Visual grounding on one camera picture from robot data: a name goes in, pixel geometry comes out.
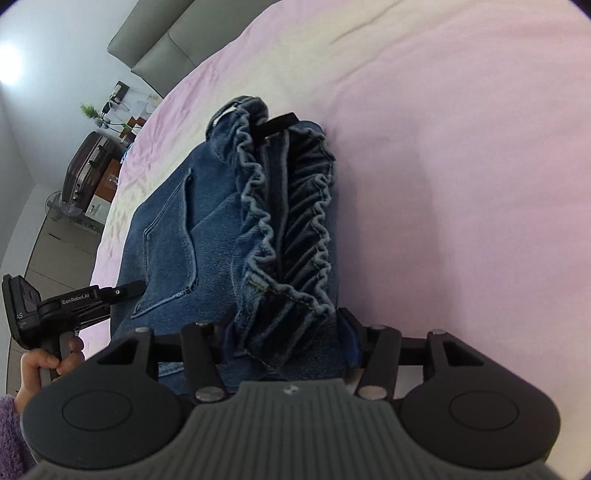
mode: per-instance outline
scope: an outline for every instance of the pink bedsheet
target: pink bedsheet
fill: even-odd
[[[547,392],[550,465],[591,468],[591,22],[566,0],[283,0],[164,100],[122,169],[93,280],[135,208],[238,95],[320,124],[340,302],[444,328]],[[84,334],[93,352],[102,324]]]

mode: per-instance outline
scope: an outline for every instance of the denim jeans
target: denim jeans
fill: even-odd
[[[267,120],[259,98],[229,102],[206,141],[137,209],[118,284],[145,280],[147,290],[111,310],[117,338],[139,326],[178,333],[235,308],[236,350],[218,367],[230,391],[244,380],[339,377],[344,365],[335,158],[312,122],[255,144],[251,131]],[[184,392],[181,370],[161,364],[160,382]]]

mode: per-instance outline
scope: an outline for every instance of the ceiling light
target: ceiling light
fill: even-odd
[[[14,85],[22,75],[22,61],[18,50],[9,44],[0,46],[0,82]]]

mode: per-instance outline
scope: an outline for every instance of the hand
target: hand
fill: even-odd
[[[25,410],[31,399],[41,391],[40,368],[55,369],[60,375],[65,375],[84,362],[84,342],[79,337],[73,337],[69,342],[72,354],[61,362],[53,355],[40,348],[25,353],[21,358],[21,389],[14,399],[14,407],[19,415]]]

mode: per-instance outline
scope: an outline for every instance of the metal screw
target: metal screw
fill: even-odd
[[[378,385],[365,385],[359,389],[359,396],[364,400],[383,400],[388,396],[388,391]]]
[[[224,398],[224,392],[219,387],[203,387],[195,392],[195,397],[202,402],[212,403]]]
[[[297,395],[299,392],[300,392],[300,387],[298,387],[297,385],[290,385],[289,387],[285,387],[283,389],[283,393],[286,395],[289,395],[290,397]]]

